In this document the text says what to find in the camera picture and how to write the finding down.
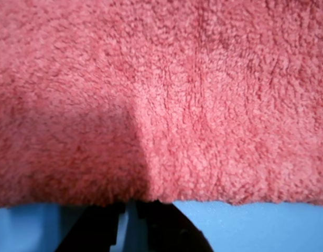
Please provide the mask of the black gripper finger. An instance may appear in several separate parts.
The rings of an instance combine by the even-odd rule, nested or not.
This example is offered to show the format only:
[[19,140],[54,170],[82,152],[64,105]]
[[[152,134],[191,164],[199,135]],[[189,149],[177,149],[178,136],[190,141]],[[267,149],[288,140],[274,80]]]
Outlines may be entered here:
[[116,244],[119,218],[124,212],[124,203],[87,207],[56,251],[110,251]]
[[213,251],[193,222],[174,204],[137,202],[138,217],[146,220],[148,251]]

